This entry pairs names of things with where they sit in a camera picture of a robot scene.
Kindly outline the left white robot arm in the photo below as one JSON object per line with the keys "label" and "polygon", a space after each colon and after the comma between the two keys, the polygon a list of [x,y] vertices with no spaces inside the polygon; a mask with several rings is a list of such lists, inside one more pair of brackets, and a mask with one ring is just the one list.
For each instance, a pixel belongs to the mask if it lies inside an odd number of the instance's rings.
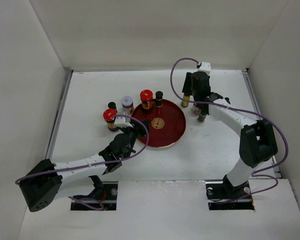
{"label": "left white robot arm", "polygon": [[[104,209],[102,196],[104,185],[101,176],[116,171],[124,161],[140,155],[134,150],[137,138],[150,139],[150,120],[138,120],[122,114],[112,117],[121,133],[117,134],[109,145],[91,157],[53,163],[49,158],[41,160],[27,175],[18,178],[15,184],[20,187],[30,212],[38,212],[54,200],[69,198],[94,211]],[[70,183],[84,178],[91,179],[85,187],[85,193],[71,193]]]}

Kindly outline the yellow label oil bottle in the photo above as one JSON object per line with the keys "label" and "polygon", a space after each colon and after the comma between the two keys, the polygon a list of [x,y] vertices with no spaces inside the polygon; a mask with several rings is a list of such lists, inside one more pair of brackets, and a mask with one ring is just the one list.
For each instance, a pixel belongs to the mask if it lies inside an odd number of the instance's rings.
{"label": "yellow label oil bottle", "polygon": [[189,106],[189,100],[191,98],[191,95],[188,93],[184,93],[181,101],[181,106],[183,108],[187,108]]}

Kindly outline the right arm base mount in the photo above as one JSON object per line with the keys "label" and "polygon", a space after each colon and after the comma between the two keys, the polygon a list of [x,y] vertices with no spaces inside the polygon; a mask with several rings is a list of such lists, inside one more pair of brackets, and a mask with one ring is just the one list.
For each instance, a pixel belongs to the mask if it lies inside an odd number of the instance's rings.
{"label": "right arm base mount", "polygon": [[255,210],[250,184],[233,187],[223,180],[206,181],[208,209],[211,211]]}

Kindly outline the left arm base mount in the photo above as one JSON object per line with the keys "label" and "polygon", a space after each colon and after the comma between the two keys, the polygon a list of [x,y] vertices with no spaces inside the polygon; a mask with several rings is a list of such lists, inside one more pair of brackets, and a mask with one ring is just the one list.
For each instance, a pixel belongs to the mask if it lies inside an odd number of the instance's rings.
{"label": "left arm base mount", "polygon": [[71,211],[115,211],[117,209],[118,182],[101,181],[96,175],[89,176],[92,183],[92,190],[88,194],[74,195],[73,198],[82,201],[81,204],[72,200],[70,205]]}

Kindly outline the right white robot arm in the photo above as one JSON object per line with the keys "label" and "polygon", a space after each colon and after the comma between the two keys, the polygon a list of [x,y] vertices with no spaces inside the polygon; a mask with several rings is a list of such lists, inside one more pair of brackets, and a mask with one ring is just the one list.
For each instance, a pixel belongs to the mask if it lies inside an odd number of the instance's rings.
{"label": "right white robot arm", "polygon": [[254,170],[277,154],[273,127],[266,119],[255,120],[238,110],[231,110],[229,98],[211,91],[210,76],[203,71],[186,73],[182,93],[185,100],[193,97],[194,105],[200,110],[197,118],[200,122],[209,115],[239,136],[239,160],[223,177],[220,187],[226,197],[233,198]]}

